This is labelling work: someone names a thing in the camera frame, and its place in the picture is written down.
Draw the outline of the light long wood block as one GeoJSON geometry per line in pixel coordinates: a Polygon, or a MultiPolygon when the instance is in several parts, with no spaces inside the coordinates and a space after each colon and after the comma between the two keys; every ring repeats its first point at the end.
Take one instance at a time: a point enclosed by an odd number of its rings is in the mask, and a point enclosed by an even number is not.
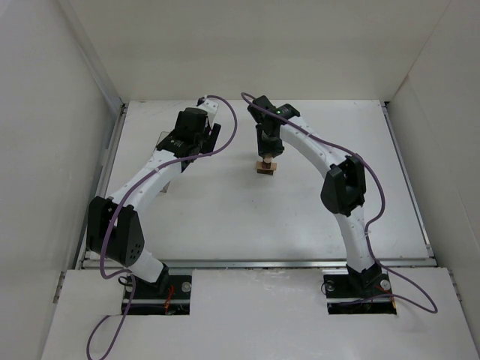
{"type": "Polygon", "coordinates": [[[273,163],[265,163],[263,161],[256,162],[256,171],[258,173],[273,173],[277,170],[277,164],[273,163]]]}

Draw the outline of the dark brown L block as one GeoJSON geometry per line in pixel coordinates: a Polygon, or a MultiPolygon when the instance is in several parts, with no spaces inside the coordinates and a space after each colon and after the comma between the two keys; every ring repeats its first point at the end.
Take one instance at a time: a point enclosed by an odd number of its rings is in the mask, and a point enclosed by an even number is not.
{"type": "Polygon", "coordinates": [[[256,172],[258,174],[273,176],[275,171],[274,170],[269,170],[269,169],[257,169],[256,172]]]}

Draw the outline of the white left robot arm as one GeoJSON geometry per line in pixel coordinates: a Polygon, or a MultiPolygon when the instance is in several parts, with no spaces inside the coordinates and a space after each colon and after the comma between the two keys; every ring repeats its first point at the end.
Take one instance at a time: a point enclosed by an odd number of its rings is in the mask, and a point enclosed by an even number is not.
{"type": "Polygon", "coordinates": [[[130,270],[136,280],[158,295],[168,286],[168,267],[146,250],[140,214],[153,199],[193,162],[192,157],[214,150],[221,126],[214,118],[218,104],[207,100],[178,113],[175,127],[162,135],[144,167],[107,198],[96,196],[88,206],[86,247],[98,255],[107,228],[114,221],[105,257],[130,270]]]}

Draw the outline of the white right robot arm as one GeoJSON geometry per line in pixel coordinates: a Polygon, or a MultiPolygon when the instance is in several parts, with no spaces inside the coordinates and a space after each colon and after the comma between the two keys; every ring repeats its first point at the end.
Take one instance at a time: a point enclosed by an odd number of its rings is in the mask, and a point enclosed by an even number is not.
{"type": "Polygon", "coordinates": [[[247,111],[256,122],[257,149],[262,158],[256,163],[256,171],[273,174],[273,159],[283,154],[284,143],[313,164],[323,179],[320,200],[334,215],[343,238],[348,280],[353,288],[351,297],[371,297],[383,272],[365,233],[364,161],[349,149],[320,139],[288,103],[275,106],[265,95],[247,103],[247,111]]]}

